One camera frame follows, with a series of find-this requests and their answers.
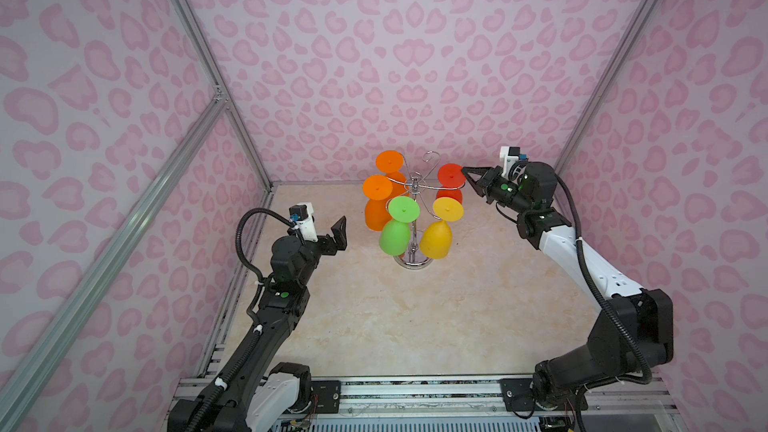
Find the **yellow plastic wine glass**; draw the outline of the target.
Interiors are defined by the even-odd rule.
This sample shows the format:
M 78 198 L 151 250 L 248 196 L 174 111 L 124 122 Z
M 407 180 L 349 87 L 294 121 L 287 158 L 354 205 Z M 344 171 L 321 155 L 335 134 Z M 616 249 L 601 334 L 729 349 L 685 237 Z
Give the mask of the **yellow plastic wine glass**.
M 463 218 L 464 207 L 453 198 L 440 197 L 433 203 L 433 212 L 438 221 L 426 228 L 419 248 L 425 257 L 439 260 L 450 251 L 453 243 L 451 224 Z

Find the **green plastic wine glass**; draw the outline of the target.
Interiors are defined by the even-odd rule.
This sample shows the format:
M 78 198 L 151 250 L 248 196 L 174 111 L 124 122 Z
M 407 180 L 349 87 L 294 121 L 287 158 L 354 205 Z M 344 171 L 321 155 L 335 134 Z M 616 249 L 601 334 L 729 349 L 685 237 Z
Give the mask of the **green plastic wine glass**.
M 387 211 L 391 219 L 381 231 L 379 246 L 387 255 L 400 256 L 409 246 L 411 224 L 418 219 L 420 209 L 414 199 L 399 196 L 389 201 Z

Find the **red plastic wine glass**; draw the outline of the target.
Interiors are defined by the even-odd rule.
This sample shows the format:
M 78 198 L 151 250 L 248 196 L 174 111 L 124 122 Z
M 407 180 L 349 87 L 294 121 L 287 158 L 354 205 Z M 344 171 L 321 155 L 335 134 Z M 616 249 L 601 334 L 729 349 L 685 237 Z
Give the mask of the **red plastic wine glass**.
M 448 163 L 438 170 L 440 188 L 436 194 L 437 198 L 451 198 L 459 203 L 463 202 L 461 188 L 466 183 L 466 178 L 461 169 L 458 164 Z

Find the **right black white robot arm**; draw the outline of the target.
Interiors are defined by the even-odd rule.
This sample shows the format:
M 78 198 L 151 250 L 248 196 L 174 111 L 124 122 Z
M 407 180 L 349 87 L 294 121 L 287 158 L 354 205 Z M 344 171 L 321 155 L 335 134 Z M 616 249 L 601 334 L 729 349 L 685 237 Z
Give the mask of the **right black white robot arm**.
M 461 172 L 487 203 L 514 212 L 519 236 L 584 286 L 598 308 L 583 345 L 536 365 L 534 403 L 580 409 L 590 390 L 649 384 L 654 368 L 674 356 L 671 297 L 629 278 L 587 243 L 573 195 L 550 165 L 517 159 Z

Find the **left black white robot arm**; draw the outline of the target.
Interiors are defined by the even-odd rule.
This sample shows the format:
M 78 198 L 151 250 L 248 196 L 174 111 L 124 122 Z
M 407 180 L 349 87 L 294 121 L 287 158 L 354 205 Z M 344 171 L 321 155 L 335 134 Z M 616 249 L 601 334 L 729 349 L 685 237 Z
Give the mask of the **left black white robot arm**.
M 264 275 L 245 255 L 242 234 L 256 215 L 273 217 L 287 228 L 271 247 L 271 272 Z M 317 233 L 312 206 L 292 206 L 288 216 L 253 208 L 240 219 L 235 251 L 241 264 L 257 277 L 258 289 L 246 313 L 250 326 L 218 375 L 194 399 L 180 399 L 169 412 L 169 431 L 269 431 L 287 412 L 312 413 L 309 367 L 272 363 L 296 329 L 310 299 L 309 280 L 324 256 L 348 246 L 347 219 L 341 217 L 330 233 Z

